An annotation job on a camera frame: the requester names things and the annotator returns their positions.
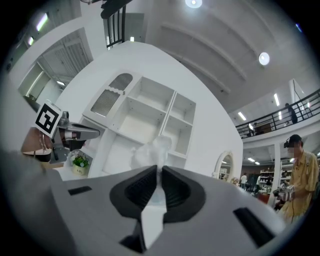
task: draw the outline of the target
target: person in white shirt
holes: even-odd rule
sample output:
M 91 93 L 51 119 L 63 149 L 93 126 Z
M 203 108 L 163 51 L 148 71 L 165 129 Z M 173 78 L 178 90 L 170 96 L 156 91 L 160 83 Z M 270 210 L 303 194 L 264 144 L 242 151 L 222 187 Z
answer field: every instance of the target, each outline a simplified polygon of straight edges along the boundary
M 260 180 L 261 180 L 261 175 L 256 179 L 256 187 L 255 187 L 255 192 L 258 193 L 260 190 Z
M 241 188 L 243 188 L 245 190 L 246 189 L 246 182 L 247 182 L 247 173 L 246 172 L 241 176 L 240 180 L 241 180 L 240 186 L 241 186 Z

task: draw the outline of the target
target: yellow shirt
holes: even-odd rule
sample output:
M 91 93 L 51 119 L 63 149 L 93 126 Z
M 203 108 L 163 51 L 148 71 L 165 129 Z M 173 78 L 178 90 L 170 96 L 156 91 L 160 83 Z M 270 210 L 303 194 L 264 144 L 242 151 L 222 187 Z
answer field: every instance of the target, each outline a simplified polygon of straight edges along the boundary
M 313 153 L 303 151 L 300 160 L 296 160 L 293 164 L 289 183 L 290 185 L 294 185 L 295 191 L 305 189 L 311 193 L 304 197 L 287 201 L 282 207 L 285 219 L 302 215 L 307 211 L 312 198 L 312 192 L 315 191 L 318 182 L 318 175 L 319 167 L 317 157 Z

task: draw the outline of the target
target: flower pot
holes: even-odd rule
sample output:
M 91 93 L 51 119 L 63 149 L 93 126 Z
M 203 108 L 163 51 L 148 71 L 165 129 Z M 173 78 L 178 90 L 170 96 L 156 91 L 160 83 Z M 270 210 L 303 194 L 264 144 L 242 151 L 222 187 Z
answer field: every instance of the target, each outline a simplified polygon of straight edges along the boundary
M 80 167 L 80 166 L 73 164 L 72 172 L 74 174 L 78 174 L 78 175 L 86 175 L 87 174 L 87 167 Z

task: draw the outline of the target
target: railing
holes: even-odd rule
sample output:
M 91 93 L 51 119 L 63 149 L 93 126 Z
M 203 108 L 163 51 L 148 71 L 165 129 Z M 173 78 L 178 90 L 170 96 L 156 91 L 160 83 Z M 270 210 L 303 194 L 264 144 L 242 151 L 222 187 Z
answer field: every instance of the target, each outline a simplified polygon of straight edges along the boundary
M 106 48 L 125 41 L 125 26 L 126 26 L 126 6 L 122 8 L 121 15 L 121 37 L 120 37 L 120 10 L 114 13 L 107 19 L 108 38 Z
M 271 114 L 236 126 L 241 138 L 276 131 L 320 114 L 320 89 Z

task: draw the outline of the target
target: black cap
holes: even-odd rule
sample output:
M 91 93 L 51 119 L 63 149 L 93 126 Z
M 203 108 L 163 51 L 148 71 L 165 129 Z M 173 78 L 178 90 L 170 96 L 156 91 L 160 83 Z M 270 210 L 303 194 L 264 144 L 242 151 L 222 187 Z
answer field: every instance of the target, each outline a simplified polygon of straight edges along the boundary
M 292 145 L 292 143 L 294 143 L 294 142 L 296 142 L 296 143 L 302 142 L 302 138 L 298 134 L 294 134 L 289 138 L 289 141 L 284 143 L 284 147 L 288 148 L 289 145 Z

